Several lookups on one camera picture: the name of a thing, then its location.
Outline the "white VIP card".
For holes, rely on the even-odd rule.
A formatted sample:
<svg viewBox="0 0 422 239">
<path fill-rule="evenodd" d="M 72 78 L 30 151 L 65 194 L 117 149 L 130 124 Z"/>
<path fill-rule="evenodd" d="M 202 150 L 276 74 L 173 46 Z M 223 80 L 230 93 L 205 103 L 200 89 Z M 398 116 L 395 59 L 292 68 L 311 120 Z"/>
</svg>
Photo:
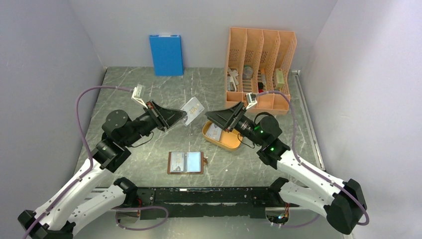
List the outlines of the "white VIP card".
<svg viewBox="0 0 422 239">
<path fill-rule="evenodd" d="M 186 112 L 182 121 L 184 126 L 189 126 L 203 111 L 205 107 L 196 98 L 192 97 L 185 105 L 182 106 L 181 110 Z"/>
<path fill-rule="evenodd" d="M 169 171 L 171 173 L 185 172 L 186 156 L 187 155 L 184 152 L 171 152 Z"/>
</svg>

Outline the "brown leather card holder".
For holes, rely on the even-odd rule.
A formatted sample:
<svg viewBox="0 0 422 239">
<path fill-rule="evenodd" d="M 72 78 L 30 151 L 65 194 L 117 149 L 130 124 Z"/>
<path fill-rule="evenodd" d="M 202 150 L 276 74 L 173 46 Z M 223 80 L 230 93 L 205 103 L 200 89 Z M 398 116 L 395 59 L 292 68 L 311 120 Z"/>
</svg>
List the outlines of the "brown leather card holder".
<svg viewBox="0 0 422 239">
<path fill-rule="evenodd" d="M 208 164 L 208 160 L 204 157 L 203 152 L 184 152 L 187 156 L 185 159 L 185 172 L 171 173 L 170 166 L 170 153 L 168 155 L 167 174 L 203 174 L 204 167 Z"/>
</svg>

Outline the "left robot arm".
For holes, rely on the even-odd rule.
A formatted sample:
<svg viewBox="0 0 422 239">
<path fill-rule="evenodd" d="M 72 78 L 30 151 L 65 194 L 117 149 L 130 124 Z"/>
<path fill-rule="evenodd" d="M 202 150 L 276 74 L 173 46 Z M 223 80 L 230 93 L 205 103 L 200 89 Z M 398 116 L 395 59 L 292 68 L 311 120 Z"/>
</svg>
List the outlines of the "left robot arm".
<svg viewBox="0 0 422 239">
<path fill-rule="evenodd" d="M 71 239 L 109 209 L 126 210 L 138 202 L 137 186 L 125 177 L 115 180 L 101 195 L 87 202 L 84 199 L 129 158 L 129 148 L 135 142 L 151 135 L 156 128 L 169 129 L 187 115 L 183 110 L 164 108 L 154 101 L 148 101 L 144 111 L 134 120 L 123 110 L 107 115 L 102 139 L 91 151 L 92 157 L 46 203 L 18 216 L 25 229 L 24 238 Z"/>
</svg>

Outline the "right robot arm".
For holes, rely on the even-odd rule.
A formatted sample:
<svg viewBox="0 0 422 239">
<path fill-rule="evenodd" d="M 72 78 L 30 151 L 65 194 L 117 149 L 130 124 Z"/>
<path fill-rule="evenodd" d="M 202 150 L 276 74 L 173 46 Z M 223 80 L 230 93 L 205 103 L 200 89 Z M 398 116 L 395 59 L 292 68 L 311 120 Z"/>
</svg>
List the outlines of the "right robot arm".
<svg viewBox="0 0 422 239">
<path fill-rule="evenodd" d="M 263 112 L 260 121 L 249 119 L 242 102 L 235 106 L 205 113 L 208 120 L 224 131 L 236 130 L 241 136 L 261 148 L 259 159 L 277 171 L 287 173 L 305 186 L 286 180 L 269 192 L 274 206 L 284 202 L 309 209 L 326 218 L 338 232 L 349 235 L 367 216 L 367 205 L 361 185 L 354 179 L 344 181 L 308 163 L 294 152 L 293 147 L 279 139 L 282 133 L 278 121 L 270 113 Z"/>
</svg>

